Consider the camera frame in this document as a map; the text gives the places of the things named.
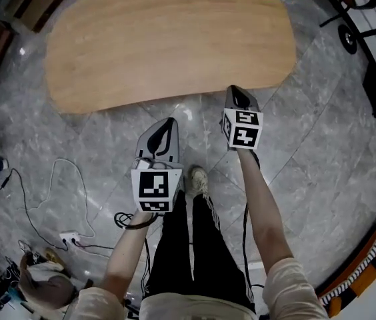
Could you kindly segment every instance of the wooden table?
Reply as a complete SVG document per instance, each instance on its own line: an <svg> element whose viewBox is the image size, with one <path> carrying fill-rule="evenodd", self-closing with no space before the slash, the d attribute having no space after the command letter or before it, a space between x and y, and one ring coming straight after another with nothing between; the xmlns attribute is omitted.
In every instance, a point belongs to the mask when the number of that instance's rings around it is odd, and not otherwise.
<svg viewBox="0 0 376 320"><path fill-rule="evenodd" d="M277 85L296 61L280 0L79 0L47 42L58 108L118 105Z"/></svg>

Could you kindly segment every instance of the shoe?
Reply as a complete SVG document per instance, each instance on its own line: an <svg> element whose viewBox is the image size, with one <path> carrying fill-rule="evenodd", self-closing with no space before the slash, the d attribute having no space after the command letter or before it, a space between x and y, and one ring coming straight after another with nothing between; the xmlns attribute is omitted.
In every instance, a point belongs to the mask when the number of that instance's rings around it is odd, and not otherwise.
<svg viewBox="0 0 376 320"><path fill-rule="evenodd" d="M9 168L9 162L7 161L7 159L4 159L4 158L0 158L3 162L3 170L4 169L8 169Z"/></svg>
<svg viewBox="0 0 376 320"><path fill-rule="evenodd" d="M18 240L19 248L24 252L24 253L30 253L32 252L31 247L26 244L26 242Z"/></svg>
<svg viewBox="0 0 376 320"><path fill-rule="evenodd" d="M191 186L195 195L209 195L209 179L206 171L201 167L194 167L191 170Z"/></svg>
<svg viewBox="0 0 376 320"><path fill-rule="evenodd" d="M65 262L62 260L62 258L59 257L59 255L53 249L46 248L45 256L46 256L46 259L48 259L49 261L58 263L62 265L62 268L65 268Z"/></svg>

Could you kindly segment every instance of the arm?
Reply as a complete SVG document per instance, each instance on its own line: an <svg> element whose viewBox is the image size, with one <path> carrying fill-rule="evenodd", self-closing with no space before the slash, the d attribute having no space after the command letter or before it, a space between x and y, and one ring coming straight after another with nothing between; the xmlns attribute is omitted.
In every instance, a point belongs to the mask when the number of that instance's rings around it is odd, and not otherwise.
<svg viewBox="0 0 376 320"><path fill-rule="evenodd" d="M253 154L238 149L253 238L261 254L267 281L263 299L276 320L328 319L314 288L284 236L280 212Z"/></svg>
<svg viewBox="0 0 376 320"><path fill-rule="evenodd" d="M279 209L253 154L247 149L237 149L237 152L243 171L253 238L268 274L276 262L293 257L293 254L284 236Z"/></svg>
<svg viewBox="0 0 376 320"><path fill-rule="evenodd" d="M136 212L130 224L144 223L150 218L150 213ZM147 232L148 227L125 230L108 260L107 270L100 287L114 294L120 302L123 301L132 281Z"/></svg>
<svg viewBox="0 0 376 320"><path fill-rule="evenodd" d="M19 268L22 270L26 270L27 269L27 262L28 262L28 256L32 255L32 253L25 253L22 258L21 258L21 262L19 264Z"/></svg>

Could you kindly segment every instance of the white sleeve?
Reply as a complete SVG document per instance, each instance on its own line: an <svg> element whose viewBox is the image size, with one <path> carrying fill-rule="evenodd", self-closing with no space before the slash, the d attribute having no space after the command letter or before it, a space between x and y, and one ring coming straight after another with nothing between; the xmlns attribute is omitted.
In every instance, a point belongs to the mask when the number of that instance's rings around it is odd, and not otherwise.
<svg viewBox="0 0 376 320"><path fill-rule="evenodd" d="M282 259L269 270L263 300L273 320L329 318L301 264L293 258Z"/></svg>
<svg viewBox="0 0 376 320"><path fill-rule="evenodd" d="M71 320L124 320L125 311L118 298L101 288L80 291Z"/></svg>

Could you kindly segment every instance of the electrical outlet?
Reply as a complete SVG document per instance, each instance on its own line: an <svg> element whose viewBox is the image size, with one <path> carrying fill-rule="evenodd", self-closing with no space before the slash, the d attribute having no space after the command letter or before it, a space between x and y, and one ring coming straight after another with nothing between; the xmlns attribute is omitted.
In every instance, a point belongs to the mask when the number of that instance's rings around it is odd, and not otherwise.
<svg viewBox="0 0 376 320"><path fill-rule="evenodd" d="M76 242L80 242L80 236L77 232L74 231L68 231L68 232L61 232L59 234L61 240L66 240L67 243L72 244L73 239L75 239Z"/></svg>

